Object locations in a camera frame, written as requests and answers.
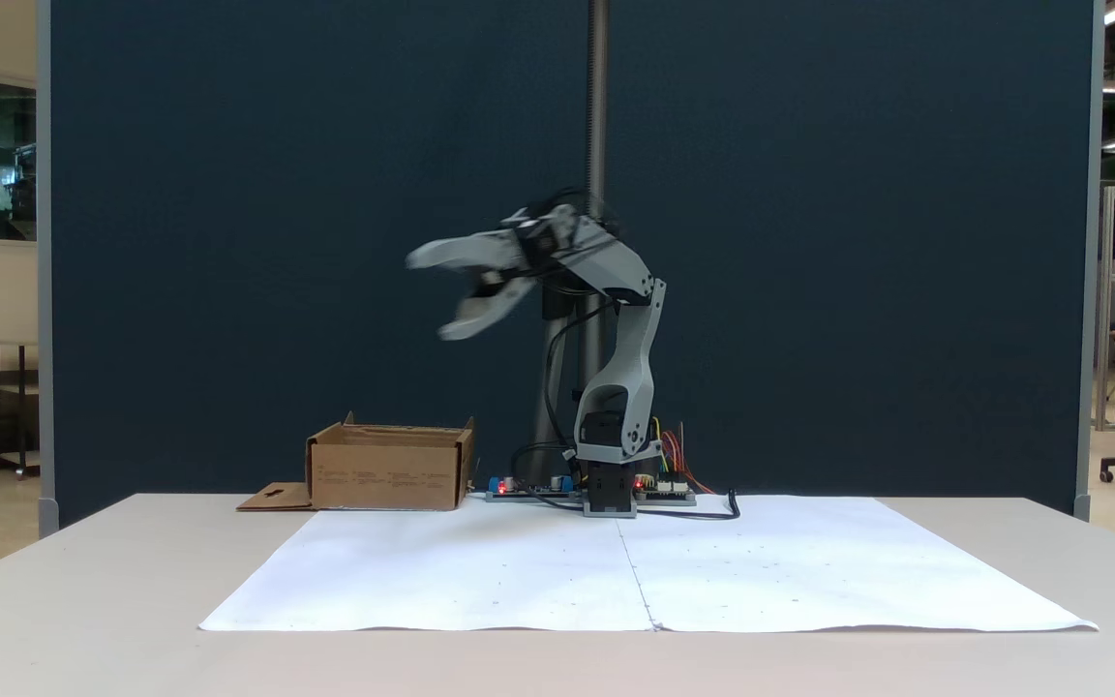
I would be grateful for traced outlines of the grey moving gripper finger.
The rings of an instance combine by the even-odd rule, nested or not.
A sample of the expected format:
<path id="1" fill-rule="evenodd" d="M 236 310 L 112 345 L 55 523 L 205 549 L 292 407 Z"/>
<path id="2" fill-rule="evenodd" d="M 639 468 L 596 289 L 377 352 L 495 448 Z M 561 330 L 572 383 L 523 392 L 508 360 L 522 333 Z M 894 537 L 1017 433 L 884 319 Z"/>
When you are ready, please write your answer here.
<path id="1" fill-rule="evenodd" d="M 530 278 L 512 278 L 495 284 L 478 284 L 471 296 L 456 306 L 455 317 L 440 326 L 437 335 L 442 341 L 455 343 L 487 330 L 508 317 L 518 303 L 535 288 Z"/>

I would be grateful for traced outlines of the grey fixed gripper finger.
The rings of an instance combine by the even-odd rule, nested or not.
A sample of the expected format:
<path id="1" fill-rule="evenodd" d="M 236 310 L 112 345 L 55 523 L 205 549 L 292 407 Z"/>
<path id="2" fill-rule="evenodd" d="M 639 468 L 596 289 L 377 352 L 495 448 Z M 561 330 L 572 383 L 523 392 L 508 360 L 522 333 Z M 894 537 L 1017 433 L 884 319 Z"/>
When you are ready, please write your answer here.
<path id="1" fill-rule="evenodd" d="M 527 260 L 513 232 L 478 232 L 421 244 L 407 253 L 406 267 L 413 270 L 447 268 L 518 272 L 527 269 Z"/>

